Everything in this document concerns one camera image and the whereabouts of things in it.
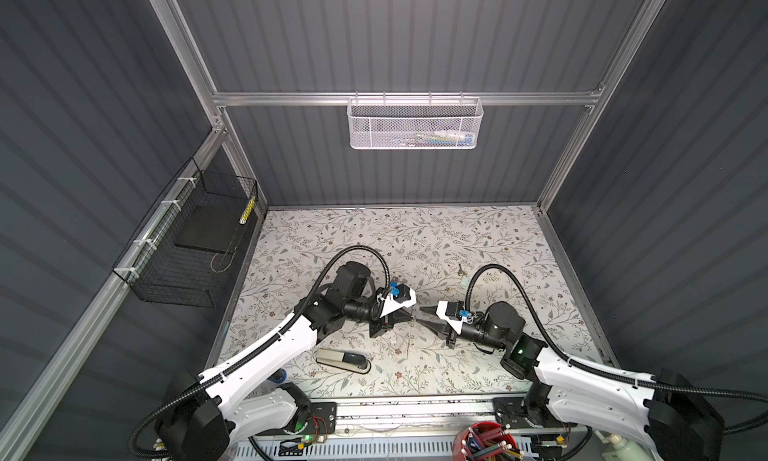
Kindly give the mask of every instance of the white mesh basket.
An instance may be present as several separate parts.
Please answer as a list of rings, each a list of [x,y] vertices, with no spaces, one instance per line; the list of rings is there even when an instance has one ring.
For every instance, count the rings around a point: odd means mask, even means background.
[[[382,101],[361,104],[350,98],[350,145],[354,149],[473,149],[482,104],[479,98],[456,103]]]

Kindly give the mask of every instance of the item in basket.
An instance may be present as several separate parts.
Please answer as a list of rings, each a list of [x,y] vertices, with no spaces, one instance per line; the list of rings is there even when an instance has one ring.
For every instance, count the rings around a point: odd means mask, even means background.
[[[240,226],[240,215],[239,212],[195,206],[174,244],[223,255],[234,249],[232,242]]]
[[[472,146],[475,141],[475,134],[459,130],[442,130],[435,131],[434,134],[419,133],[416,135],[416,140],[430,145]]]

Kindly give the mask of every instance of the gray panel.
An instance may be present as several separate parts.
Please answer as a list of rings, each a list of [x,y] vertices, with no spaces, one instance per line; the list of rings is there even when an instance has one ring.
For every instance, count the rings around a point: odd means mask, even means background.
[[[221,91],[595,88],[642,0],[178,0]]]
[[[767,21],[764,0],[668,0],[554,200],[622,367],[765,391]],[[727,423],[762,408],[713,403]]]
[[[210,125],[147,0],[0,0],[0,423]]]
[[[144,303],[131,294],[26,459],[133,459],[128,435],[160,405],[176,373],[203,369],[225,309]],[[148,429],[140,445],[153,441]]]
[[[471,150],[350,147],[342,107],[230,107],[272,206],[530,202],[584,109],[488,107]]]

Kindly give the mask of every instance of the black wire basket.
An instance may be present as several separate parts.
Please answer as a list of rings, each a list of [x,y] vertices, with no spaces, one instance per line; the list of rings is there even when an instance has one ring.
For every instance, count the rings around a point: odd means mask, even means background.
[[[256,201],[256,180],[198,170],[176,200],[161,202],[164,214],[152,232],[126,246],[124,253],[140,243],[134,263],[128,268],[115,266],[113,272],[141,301],[197,307],[227,303],[256,227],[258,216],[252,212]],[[203,210],[218,214],[218,225],[200,226]],[[195,224],[198,234],[215,231],[221,238],[224,233],[229,242],[215,251],[183,244],[187,223]]]

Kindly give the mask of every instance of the white bottle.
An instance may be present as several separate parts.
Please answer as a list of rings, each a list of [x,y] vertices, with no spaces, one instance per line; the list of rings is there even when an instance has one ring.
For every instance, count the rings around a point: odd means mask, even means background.
[[[654,461],[654,458],[635,441],[620,437],[617,434],[605,437],[600,431],[595,433],[603,443],[610,443],[602,455],[606,461]]]

